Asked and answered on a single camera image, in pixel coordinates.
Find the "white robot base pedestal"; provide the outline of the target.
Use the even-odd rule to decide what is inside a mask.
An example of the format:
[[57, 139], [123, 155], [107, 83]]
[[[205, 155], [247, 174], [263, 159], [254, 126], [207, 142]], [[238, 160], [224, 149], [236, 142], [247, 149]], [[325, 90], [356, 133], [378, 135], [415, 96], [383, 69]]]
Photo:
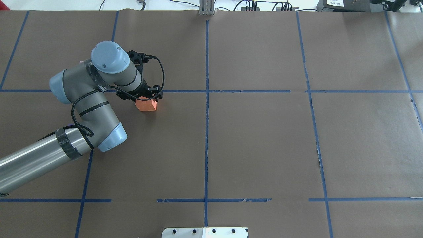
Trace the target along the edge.
[[246, 227], [165, 228], [162, 238], [248, 238]]

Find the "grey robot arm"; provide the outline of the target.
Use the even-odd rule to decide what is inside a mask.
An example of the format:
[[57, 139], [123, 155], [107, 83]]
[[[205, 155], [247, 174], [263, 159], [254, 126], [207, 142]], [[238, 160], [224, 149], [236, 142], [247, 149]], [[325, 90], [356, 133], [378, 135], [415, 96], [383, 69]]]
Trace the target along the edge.
[[105, 92], [115, 89], [122, 100], [158, 101], [165, 71], [157, 56], [125, 51], [112, 41], [98, 43], [90, 57], [50, 78], [51, 93], [71, 105], [72, 125], [1, 159], [1, 196], [84, 154], [109, 151], [125, 142], [127, 133]]

